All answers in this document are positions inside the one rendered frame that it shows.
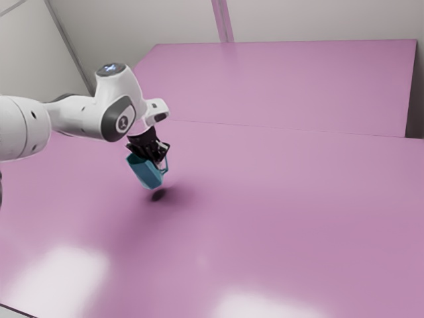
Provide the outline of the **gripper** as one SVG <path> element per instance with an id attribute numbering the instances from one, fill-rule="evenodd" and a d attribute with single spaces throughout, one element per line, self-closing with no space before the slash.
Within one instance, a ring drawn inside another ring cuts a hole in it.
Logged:
<path id="1" fill-rule="evenodd" d="M 139 135 L 128 136 L 126 147 L 139 158 L 154 162 L 158 170 L 166 167 L 165 159 L 170 149 L 170 144 L 162 142 L 156 135 L 156 129 L 150 127 Z"/>

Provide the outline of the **teal faceted mug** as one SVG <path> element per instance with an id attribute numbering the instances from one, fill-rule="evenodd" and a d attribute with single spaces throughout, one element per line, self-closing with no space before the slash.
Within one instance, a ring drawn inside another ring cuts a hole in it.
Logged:
<path id="1" fill-rule="evenodd" d="M 154 162 L 138 157 L 136 154 L 129 154 L 126 158 L 131 170 L 134 172 L 142 186 L 146 189 L 156 189 L 163 184 L 164 175 L 168 172 L 168 160 L 165 159 L 166 167 L 158 170 Z"/>

